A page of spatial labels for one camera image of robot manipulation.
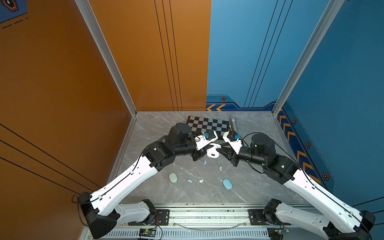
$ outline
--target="orange wall panel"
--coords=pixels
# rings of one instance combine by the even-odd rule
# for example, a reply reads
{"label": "orange wall panel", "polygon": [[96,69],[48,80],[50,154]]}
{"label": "orange wall panel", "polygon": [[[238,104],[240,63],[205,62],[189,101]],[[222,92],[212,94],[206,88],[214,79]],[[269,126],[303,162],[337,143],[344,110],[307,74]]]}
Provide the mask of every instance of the orange wall panel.
{"label": "orange wall panel", "polygon": [[205,109],[211,0],[90,3],[138,111]]}
{"label": "orange wall panel", "polygon": [[164,5],[166,2],[172,10],[182,109],[204,111],[207,98],[211,0],[169,0],[164,1]]}
{"label": "orange wall panel", "polygon": [[173,111],[154,1],[114,3],[90,1],[136,109]]}
{"label": "orange wall panel", "polygon": [[27,4],[27,14],[0,25],[0,157],[70,190],[0,159],[0,236],[77,239],[72,190],[106,183],[131,116],[75,1]]}

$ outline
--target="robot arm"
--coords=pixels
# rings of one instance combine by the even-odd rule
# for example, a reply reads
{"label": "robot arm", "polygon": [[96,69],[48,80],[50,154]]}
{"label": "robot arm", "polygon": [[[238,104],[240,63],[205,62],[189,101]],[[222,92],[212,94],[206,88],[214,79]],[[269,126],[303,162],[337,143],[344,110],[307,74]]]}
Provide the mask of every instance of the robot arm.
{"label": "robot arm", "polygon": [[173,163],[176,156],[191,155],[193,161],[197,161],[207,153],[208,145],[217,139],[212,130],[194,137],[190,126],[177,123],[167,136],[148,145],[138,160],[113,181],[93,193],[80,194],[78,203],[93,237],[104,236],[117,223],[154,223],[156,209],[149,200],[124,207],[119,203],[143,181]]}
{"label": "robot arm", "polygon": [[[167,136],[148,145],[138,160],[112,182],[91,194],[82,193],[78,202],[93,237],[104,236],[117,223],[153,224],[156,209],[149,200],[128,206],[121,206],[119,202],[143,181],[173,163],[176,156],[191,155],[193,161],[199,160],[207,153],[208,148],[213,147],[211,143],[217,139],[216,132],[212,130],[195,137],[188,125],[178,123]],[[236,167],[239,161],[262,166],[268,177],[292,189],[324,214],[317,216],[272,199],[263,212],[267,223],[295,224],[325,239],[369,239],[369,231],[375,221],[374,215],[348,206],[317,183],[313,183],[296,162],[276,154],[275,143],[267,135],[255,134],[250,147],[243,146],[240,135],[234,130],[226,132],[223,139],[226,143],[221,144],[220,148],[215,146],[215,151],[223,154],[233,166]]]}
{"label": "robot arm", "polygon": [[300,166],[288,157],[276,154],[275,142],[263,133],[252,136],[250,147],[244,147],[236,132],[226,132],[223,139],[232,148],[218,150],[236,167],[239,161],[262,166],[271,179],[295,191],[324,215],[317,216],[289,207],[272,199],[263,215],[269,224],[291,223],[330,240],[368,240],[375,216],[359,211],[328,192],[310,178]]}

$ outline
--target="ventilation grille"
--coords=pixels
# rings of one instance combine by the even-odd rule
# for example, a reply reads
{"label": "ventilation grille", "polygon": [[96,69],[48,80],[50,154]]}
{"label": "ventilation grille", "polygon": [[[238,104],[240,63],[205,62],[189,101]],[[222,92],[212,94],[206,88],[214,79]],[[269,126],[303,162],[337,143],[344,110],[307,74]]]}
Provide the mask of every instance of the ventilation grille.
{"label": "ventilation grille", "polygon": [[112,230],[110,231],[107,235],[105,235],[103,238],[107,237],[137,237],[138,231],[135,229],[134,231],[132,230]]}
{"label": "ventilation grille", "polygon": [[[137,239],[138,230],[112,230],[102,239]],[[156,231],[156,238],[161,237],[161,230]],[[163,228],[162,240],[178,239],[270,239],[266,228],[241,228],[229,231],[193,231],[183,228]]]}

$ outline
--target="red wire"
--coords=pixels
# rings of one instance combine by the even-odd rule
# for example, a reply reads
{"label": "red wire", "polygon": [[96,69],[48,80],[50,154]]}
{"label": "red wire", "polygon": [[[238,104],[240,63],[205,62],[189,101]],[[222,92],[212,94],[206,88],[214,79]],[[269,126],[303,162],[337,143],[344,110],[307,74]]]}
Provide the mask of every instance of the red wire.
{"label": "red wire", "polygon": [[156,216],[156,219],[157,219],[157,224],[155,228],[157,228],[157,226],[159,225],[159,218],[157,216]]}

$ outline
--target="gray marble floor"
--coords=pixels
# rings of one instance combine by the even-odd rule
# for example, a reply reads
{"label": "gray marble floor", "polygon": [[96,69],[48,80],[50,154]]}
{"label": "gray marble floor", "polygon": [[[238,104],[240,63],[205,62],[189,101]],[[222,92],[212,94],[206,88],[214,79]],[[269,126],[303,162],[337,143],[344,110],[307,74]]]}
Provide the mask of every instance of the gray marble floor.
{"label": "gray marble floor", "polygon": [[[245,136],[251,132],[263,132],[285,148],[270,112],[228,112],[228,111],[183,111],[183,112],[138,112],[137,121],[129,140],[124,159],[118,174],[128,168],[139,156],[145,146],[167,135],[170,128],[178,122],[186,122],[188,116],[199,116],[229,120],[231,115],[237,119],[239,134]],[[276,146],[277,153],[285,153]],[[171,183],[170,173],[176,173],[178,181]],[[233,185],[227,190],[222,184],[229,179]],[[153,203],[252,203],[266,204],[271,198],[285,203],[307,203],[292,190],[271,180],[265,174],[252,170],[248,164],[241,162],[234,167],[225,157],[216,159],[204,156],[193,162],[190,156],[176,157],[174,164],[168,165],[155,176],[147,179],[132,191],[122,203],[139,202],[150,199]]]}

